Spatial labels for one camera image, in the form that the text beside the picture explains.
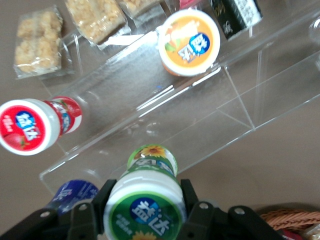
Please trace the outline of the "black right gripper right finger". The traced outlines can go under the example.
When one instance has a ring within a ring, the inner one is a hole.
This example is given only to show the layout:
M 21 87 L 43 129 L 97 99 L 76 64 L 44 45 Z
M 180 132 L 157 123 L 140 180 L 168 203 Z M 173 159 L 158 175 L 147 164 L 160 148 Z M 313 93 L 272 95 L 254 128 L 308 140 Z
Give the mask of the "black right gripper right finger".
M 189 179 L 180 181 L 187 220 L 178 233 L 180 240 L 281 240 L 283 237 L 254 210 L 236 205 L 228 212 L 200 201 Z

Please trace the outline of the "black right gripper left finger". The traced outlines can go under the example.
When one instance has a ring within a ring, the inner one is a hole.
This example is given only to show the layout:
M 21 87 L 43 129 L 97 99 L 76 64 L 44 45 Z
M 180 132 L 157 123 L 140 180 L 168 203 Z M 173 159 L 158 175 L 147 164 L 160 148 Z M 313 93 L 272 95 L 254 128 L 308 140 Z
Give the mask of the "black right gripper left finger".
M 2 240 L 96 240 L 104 233 L 103 213 L 116 184 L 109 179 L 102 188 L 82 180 L 59 187 L 52 200 L 15 224 Z

